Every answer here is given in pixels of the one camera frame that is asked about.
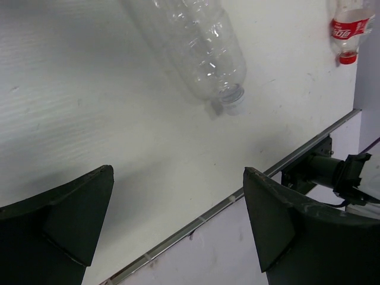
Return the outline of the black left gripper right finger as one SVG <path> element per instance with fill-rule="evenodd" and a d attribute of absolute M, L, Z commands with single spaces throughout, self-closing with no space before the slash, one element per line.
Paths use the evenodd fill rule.
<path fill-rule="evenodd" d="M 270 284 L 378 284 L 379 221 L 347 213 L 248 167 L 243 190 Z"/>

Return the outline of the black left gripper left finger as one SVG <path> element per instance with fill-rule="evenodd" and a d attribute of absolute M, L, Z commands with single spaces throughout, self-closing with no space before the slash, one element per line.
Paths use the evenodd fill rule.
<path fill-rule="evenodd" d="M 114 185 L 111 165 L 1 208 L 1 284 L 81 284 Z"/>

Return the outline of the crushed bottle red label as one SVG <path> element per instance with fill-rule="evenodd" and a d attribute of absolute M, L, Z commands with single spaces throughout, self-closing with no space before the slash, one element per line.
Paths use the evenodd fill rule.
<path fill-rule="evenodd" d="M 330 36 L 336 61 L 351 65 L 357 61 L 359 47 L 373 30 L 374 1 L 332 1 Z"/>

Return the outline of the clear unlabelled bottle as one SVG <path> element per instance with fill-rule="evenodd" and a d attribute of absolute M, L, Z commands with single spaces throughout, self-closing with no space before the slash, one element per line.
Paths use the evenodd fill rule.
<path fill-rule="evenodd" d="M 161 62 L 216 113 L 243 111 L 246 61 L 220 1 L 122 1 Z"/>

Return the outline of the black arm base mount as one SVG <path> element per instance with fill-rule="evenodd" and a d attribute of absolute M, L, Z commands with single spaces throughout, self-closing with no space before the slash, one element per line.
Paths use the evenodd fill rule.
<path fill-rule="evenodd" d="M 281 184 L 300 194 L 321 185 L 333 191 L 348 205 L 379 204 L 379 156 L 350 154 L 340 160 L 332 157 L 332 138 L 327 137 L 281 171 Z"/>

